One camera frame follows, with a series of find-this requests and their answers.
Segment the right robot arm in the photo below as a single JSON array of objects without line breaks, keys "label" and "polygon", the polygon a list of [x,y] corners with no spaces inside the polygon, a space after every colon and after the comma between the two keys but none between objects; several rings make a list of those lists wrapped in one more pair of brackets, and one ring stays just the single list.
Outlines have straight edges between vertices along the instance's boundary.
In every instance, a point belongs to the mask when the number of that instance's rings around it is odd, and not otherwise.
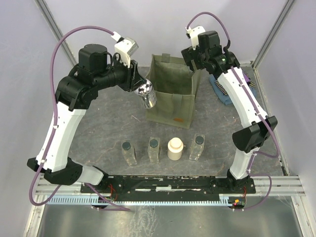
[{"label": "right robot arm", "polygon": [[268,116],[251,92],[236,56],[229,45],[222,47],[216,31],[202,26],[188,28],[191,46],[181,51],[185,63],[194,71],[205,69],[225,89],[241,121],[242,130],[232,135],[236,153],[226,178],[215,179],[214,186],[237,193],[250,183],[251,162],[269,138],[277,118]]}]

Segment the chrome dome clear bottle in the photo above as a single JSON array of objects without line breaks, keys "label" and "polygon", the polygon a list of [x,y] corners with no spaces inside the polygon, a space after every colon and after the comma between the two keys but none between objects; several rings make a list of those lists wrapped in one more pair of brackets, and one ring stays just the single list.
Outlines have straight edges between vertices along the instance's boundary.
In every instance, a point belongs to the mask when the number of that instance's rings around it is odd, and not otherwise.
[{"label": "chrome dome clear bottle", "polygon": [[134,93],[141,98],[146,109],[151,109],[156,105],[156,92],[150,80],[145,79],[145,81],[134,90]]}]

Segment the green canvas bag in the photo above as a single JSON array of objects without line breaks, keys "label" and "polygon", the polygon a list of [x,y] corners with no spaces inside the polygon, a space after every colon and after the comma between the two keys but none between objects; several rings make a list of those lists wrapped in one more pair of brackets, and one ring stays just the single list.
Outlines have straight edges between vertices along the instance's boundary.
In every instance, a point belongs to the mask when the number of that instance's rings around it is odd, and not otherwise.
[{"label": "green canvas bag", "polygon": [[189,129],[195,114],[195,99],[201,70],[191,70],[183,58],[170,54],[152,55],[147,79],[154,86],[156,105],[146,110],[148,121]]}]

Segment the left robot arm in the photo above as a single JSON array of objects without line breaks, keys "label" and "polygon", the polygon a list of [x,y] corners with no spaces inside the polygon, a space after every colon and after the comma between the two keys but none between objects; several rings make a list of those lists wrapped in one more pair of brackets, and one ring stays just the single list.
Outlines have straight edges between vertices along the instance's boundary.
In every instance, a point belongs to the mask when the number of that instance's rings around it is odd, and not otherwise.
[{"label": "left robot arm", "polygon": [[44,150],[27,161],[33,171],[44,174],[51,184],[72,185],[75,182],[90,183],[97,192],[103,193],[109,187],[108,175],[95,166],[82,165],[69,158],[69,149],[77,127],[86,114],[98,92],[119,86],[124,91],[135,91],[145,79],[137,72],[137,62],[131,55],[137,50],[136,43],[123,40],[115,44],[111,56],[105,46],[88,44],[79,50],[79,63],[60,80],[55,98],[57,122],[52,122],[49,131],[55,131],[49,145],[46,161],[40,165]]}]

